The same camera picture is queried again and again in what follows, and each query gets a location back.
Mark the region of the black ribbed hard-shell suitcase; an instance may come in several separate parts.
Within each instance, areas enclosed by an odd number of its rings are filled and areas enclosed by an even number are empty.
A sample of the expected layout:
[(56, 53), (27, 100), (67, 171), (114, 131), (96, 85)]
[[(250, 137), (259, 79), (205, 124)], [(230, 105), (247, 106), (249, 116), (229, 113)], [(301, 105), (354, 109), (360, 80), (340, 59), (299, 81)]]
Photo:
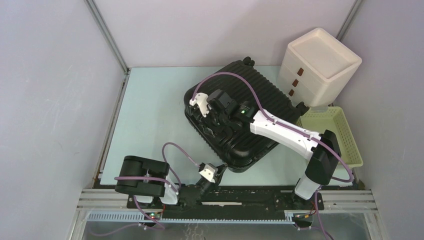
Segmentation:
[(292, 124), (310, 109), (303, 102), (292, 103), (254, 65), (249, 56), (233, 61), (183, 97), (189, 123), (234, 173), (245, 172), (278, 145), (250, 131), (259, 111), (255, 97), (269, 115)]

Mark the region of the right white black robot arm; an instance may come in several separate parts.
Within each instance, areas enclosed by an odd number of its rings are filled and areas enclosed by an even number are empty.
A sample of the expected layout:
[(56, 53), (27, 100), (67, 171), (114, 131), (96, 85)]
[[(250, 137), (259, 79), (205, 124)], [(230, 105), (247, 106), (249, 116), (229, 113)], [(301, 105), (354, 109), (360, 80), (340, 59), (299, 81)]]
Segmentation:
[(328, 185), (339, 164), (341, 150), (337, 136), (330, 130), (324, 133), (294, 125), (260, 110), (252, 101), (238, 103), (226, 92), (216, 90), (211, 95), (195, 96), (202, 116), (216, 127), (231, 130), (249, 130), (252, 134), (266, 137), (284, 145), (308, 161), (306, 170), (291, 194), (291, 204), (304, 209), (320, 186)]

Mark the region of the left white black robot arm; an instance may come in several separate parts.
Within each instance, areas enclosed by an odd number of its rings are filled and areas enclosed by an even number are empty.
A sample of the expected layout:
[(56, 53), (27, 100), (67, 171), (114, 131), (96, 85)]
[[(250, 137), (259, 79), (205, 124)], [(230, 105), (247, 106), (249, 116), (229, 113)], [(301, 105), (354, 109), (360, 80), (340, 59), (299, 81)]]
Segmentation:
[(114, 190), (135, 196), (145, 208), (156, 206), (158, 199), (165, 205), (200, 205), (207, 194), (219, 188), (226, 169), (226, 164), (201, 163), (200, 179), (195, 184), (175, 184), (169, 177), (171, 167), (167, 162), (128, 155), (123, 159), (119, 176), (114, 178)]

